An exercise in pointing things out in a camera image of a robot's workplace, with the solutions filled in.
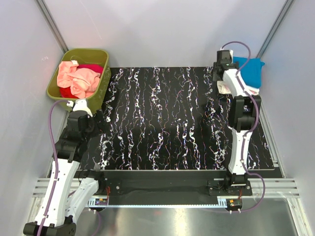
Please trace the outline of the blue t shirt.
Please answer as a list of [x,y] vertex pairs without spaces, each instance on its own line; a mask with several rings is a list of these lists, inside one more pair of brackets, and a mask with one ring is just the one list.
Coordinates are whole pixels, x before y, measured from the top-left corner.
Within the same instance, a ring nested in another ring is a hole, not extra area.
[[265,65],[260,58],[253,58],[241,69],[241,76],[247,86],[255,89],[261,87],[262,68]]

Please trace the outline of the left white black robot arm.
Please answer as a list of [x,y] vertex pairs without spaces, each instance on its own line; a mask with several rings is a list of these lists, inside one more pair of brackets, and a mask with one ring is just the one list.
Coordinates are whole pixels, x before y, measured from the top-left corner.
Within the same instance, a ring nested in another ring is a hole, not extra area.
[[104,173],[83,171],[74,193],[71,184],[87,151],[89,140],[99,131],[96,119],[86,111],[72,111],[59,140],[53,145],[50,180],[34,221],[26,223],[26,236],[73,236],[76,223],[88,200],[106,190]]

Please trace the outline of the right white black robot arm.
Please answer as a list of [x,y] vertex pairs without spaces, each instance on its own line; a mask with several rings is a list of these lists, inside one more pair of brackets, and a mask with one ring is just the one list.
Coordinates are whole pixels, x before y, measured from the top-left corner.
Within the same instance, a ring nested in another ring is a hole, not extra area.
[[223,82],[232,95],[228,113],[228,126],[232,131],[231,158],[222,190],[227,195],[250,196],[252,188],[248,180],[247,158],[250,139],[258,125],[261,97],[255,95],[244,82],[231,50],[217,51],[213,77],[218,83]]

